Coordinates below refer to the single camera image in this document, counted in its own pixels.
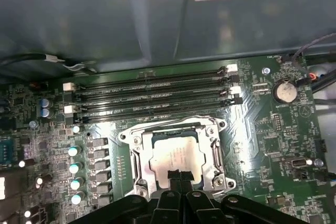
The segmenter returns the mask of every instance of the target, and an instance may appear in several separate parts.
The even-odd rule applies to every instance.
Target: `blue capacitor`
[[[46,98],[40,100],[40,105],[42,108],[50,108],[53,105],[53,102],[49,101]]]
[[[41,110],[41,116],[43,118],[51,118],[53,115],[54,115],[54,113],[52,111],[48,110],[48,109],[44,108],[44,109]]]

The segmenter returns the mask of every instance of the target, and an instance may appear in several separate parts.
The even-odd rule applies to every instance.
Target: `black memory slot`
[[[107,99],[107,98],[118,98],[124,97],[126,95],[149,95],[155,94],[156,92],[176,92],[176,91],[186,91],[186,90],[200,90],[200,89],[211,89],[211,88],[219,88],[225,85],[226,82],[220,81],[211,81],[207,83],[189,83],[178,87],[155,87],[152,89],[142,89],[142,90],[125,90],[125,91],[117,91],[114,92],[113,90],[106,90],[102,94],[87,94],[83,93],[80,98],[82,101],[94,101],[97,99]]]
[[[94,113],[94,112],[103,112],[103,111],[111,111],[111,110],[132,110],[133,108],[138,108],[138,110],[143,109],[151,109],[151,107],[165,105],[165,106],[179,106],[179,104],[185,103],[185,102],[195,102],[195,101],[202,101],[207,99],[215,99],[219,98],[218,92],[208,93],[208,94],[198,94],[198,95],[192,95],[190,97],[180,97],[180,98],[166,98],[161,100],[154,100],[154,101],[146,101],[146,102],[130,102],[126,104],[117,104],[117,105],[93,105],[93,106],[87,106],[87,113]]]
[[[215,70],[215,71],[207,71],[207,72],[198,72],[198,73],[187,73],[187,74],[174,74],[170,76],[161,76],[161,77],[146,77],[139,78],[136,80],[127,80],[127,81],[117,81],[117,82],[108,82],[102,84],[91,84],[85,85],[87,91],[91,91],[94,89],[105,89],[105,88],[113,88],[119,86],[136,86],[142,85],[144,83],[155,84],[158,82],[174,82],[174,81],[188,81],[188,80],[201,80],[201,79],[209,79],[214,77],[222,77],[225,74],[224,71]]]
[[[185,91],[174,91],[169,93],[152,93],[152,94],[143,94],[143,95],[134,95],[134,96],[126,96],[119,98],[97,98],[94,100],[89,100],[87,102],[82,102],[81,105],[86,108],[90,107],[98,107],[101,105],[114,105],[114,104],[131,104],[135,102],[145,102],[145,101],[162,101],[165,99],[174,99],[174,98],[192,98],[196,95],[207,95],[211,93],[220,94],[221,92],[228,90],[223,87],[215,87],[212,89],[194,89],[194,90],[185,90]]]
[[[128,120],[128,119],[137,119],[144,118],[148,116],[161,116],[161,115],[171,115],[171,114],[181,114],[199,110],[211,110],[224,107],[223,102],[217,101],[214,103],[208,104],[197,104],[183,107],[180,110],[171,110],[170,108],[163,108],[151,111],[143,111],[141,113],[129,113],[123,115],[105,115],[105,116],[96,116],[96,117],[87,117],[83,119],[83,123],[100,123],[100,122],[110,122],[110,121],[119,121],[119,120]]]

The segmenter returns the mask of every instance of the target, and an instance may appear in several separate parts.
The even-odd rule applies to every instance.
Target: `wire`
[[[292,64],[293,64],[293,66],[295,66],[297,69],[299,69],[299,70],[305,72],[306,74],[309,74],[308,70],[305,69],[304,67],[302,67],[302,66],[300,65],[300,63],[297,61],[297,58],[298,58],[299,55],[300,55],[303,51],[305,51],[307,48],[309,48],[309,47],[311,47],[311,46],[313,46],[313,45],[315,45],[315,44],[317,44],[317,43],[319,43],[319,42],[321,42],[321,41],[323,41],[323,40],[325,40],[325,39],[331,38],[331,37],[333,37],[333,36],[336,36],[336,33],[335,33],[335,32],[330,33],[330,34],[326,34],[326,35],[324,35],[324,36],[322,36],[322,37],[320,37],[320,38],[317,38],[317,39],[313,40],[312,42],[310,42],[310,43],[308,43],[308,44],[305,44],[303,47],[301,47],[299,50],[297,50],[296,53],[292,56]]]
[[[54,55],[39,54],[39,53],[21,54],[21,55],[13,55],[10,57],[6,57],[4,59],[0,59],[0,66],[6,66],[6,65],[10,65],[16,62],[22,62],[22,61],[27,61],[27,60],[43,60],[43,61],[49,61],[49,62],[54,62],[54,63],[60,63],[70,71],[81,70],[82,72],[85,72],[86,74],[96,73],[96,71],[88,69],[82,63],[73,62],[71,60],[63,60]]]
[[[319,78],[316,82],[311,85],[313,93],[316,93],[326,87],[332,85],[336,82],[336,69],[329,73],[326,73],[323,77]]]
[[[309,77],[311,78],[312,81],[315,81],[317,79],[317,76],[314,73],[309,73]]]
[[[336,105],[336,99],[314,99],[317,105]]]

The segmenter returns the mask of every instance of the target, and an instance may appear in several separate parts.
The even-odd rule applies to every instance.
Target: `surface mount component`
[[[147,199],[159,189],[169,187],[168,170],[192,171],[194,188],[205,191],[234,189],[236,182],[227,178],[219,132],[226,122],[211,116],[192,116],[135,125],[119,134],[130,145],[134,188],[129,194]]]

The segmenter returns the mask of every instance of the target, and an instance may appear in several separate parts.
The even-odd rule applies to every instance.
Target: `silver metal plate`
[[[167,185],[165,180],[162,180],[162,174],[166,174],[167,171],[162,169],[171,169],[176,166],[175,169],[187,170],[193,169],[197,173],[198,166],[201,166],[200,170],[203,175],[203,190],[211,191],[214,194],[226,193],[236,187],[236,182],[233,179],[227,178],[224,173],[223,167],[223,153],[220,147],[219,132],[226,128],[226,122],[222,119],[213,118],[211,116],[192,116],[183,118],[181,120],[170,120],[154,123],[143,123],[135,125],[119,134],[120,141],[130,145],[132,169],[134,178],[134,189],[128,194],[138,194],[149,199],[153,192],[165,189],[156,185],[156,181],[159,181],[159,185]],[[167,146],[167,149],[171,150],[171,155],[186,155],[188,158],[198,157],[194,163],[191,160],[188,161],[174,161],[174,164],[163,164],[158,160],[157,155],[161,152],[164,155],[169,155],[167,151],[160,151],[153,149],[153,135],[159,132],[169,131],[183,131],[191,130],[197,134],[198,150],[194,148],[194,143],[191,138],[179,137],[181,142],[179,143],[180,149],[176,150],[176,146],[168,146],[168,142],[155,144],[162,147]],[[169,138],[171,143],[177,141],[177,137]],[[166,158],[166,162],[171,162],[172,159]],[[199,178],[198,174],[194,174],[195,182]]]

